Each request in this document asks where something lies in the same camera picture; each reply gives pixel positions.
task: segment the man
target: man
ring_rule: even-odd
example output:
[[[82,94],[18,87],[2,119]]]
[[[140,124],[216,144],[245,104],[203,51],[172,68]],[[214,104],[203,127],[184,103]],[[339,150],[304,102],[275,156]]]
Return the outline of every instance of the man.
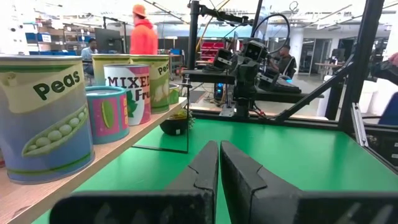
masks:
[[[278,65],[276,65],[273,61],[271,61],[271,67],[278,70],[279,73],[283,74],[285,72],[285,69],[287,68],[287,66],[289,65],[290,60],[292,59],[292,56],[289,54],[290,51],[290,46],[289,45],[285,45],[281,48],[281,50],[279,51],[279,56],[280,56],[280,60]],[[293,68],[296,68],[296,61],[292,61]],[[287,70],[286,74],[287,76],[289,76],[290,78],[293,78],[293,74],[294,71],[289,71]]]
[[[83,60],[92,60],[93,54],[98,54],[97,41],[94,38],[91,38],[88,41],[88,47],[81,50],[81,57]],[[83,71],[87,74],[94,75],[93,64],[92,63],[84,63]]]
[[[145,7],[136,4],[132,9],[135,28],[131,32],[130,54],[157,55],[157,35],[146,19]]]
[[[398,67],[398,52],[393,54],[389,59],[388,59],[393,65]]]

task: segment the person sitting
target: person sitting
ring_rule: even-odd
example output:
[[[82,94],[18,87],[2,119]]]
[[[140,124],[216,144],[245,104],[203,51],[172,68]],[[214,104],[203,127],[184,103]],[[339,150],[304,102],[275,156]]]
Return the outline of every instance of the person sitting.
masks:
[[[97,41],[94,38],[91,38],[88,41],[88,47],[81,50],[81,58],[83,60],[92,60],[93,54],[98,54],[97,50]],[[92,63],[84,63],[83,71],[89,75],[94,75],[94,68]]]
[[[279,50],[280,60],[278,64],[271,61],[271,67],[283,75],[293,78],[294,70],[297,68],[296,60],[289,54],[290,46],[285,45]]]

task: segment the black pot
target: black pot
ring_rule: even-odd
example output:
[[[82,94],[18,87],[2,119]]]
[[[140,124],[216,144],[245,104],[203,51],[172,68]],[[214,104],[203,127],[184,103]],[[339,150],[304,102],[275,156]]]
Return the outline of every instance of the black pot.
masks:
[[[167,119],[160,124],[165,134],[172,136],[184,134],[187,130],[187,119]]]

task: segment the orange hoodie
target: orange hoodie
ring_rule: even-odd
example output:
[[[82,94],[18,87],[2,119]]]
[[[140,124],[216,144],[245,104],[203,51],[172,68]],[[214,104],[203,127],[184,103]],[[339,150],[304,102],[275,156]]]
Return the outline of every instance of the orange hoodie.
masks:
[[[131,32],[130,54],[157,55],[157,35],[147,19],[141,19]]]

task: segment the green table surface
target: green table surface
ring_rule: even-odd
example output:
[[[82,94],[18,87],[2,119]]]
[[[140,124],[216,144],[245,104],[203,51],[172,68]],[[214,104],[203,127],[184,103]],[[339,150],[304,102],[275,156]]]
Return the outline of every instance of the green table surface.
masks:
[[[344,133],[197,120],[189,154],[130,148],[75,191],[163,189],[209,140],[229,140],[302,190],[398,190],[398,176]],[[186,138],[168,136],[157,127],[137,145],[185,150]],[[46,212],[34,223],[48,223],[48,218]],[[216,222],[230,222],[221,175]]]

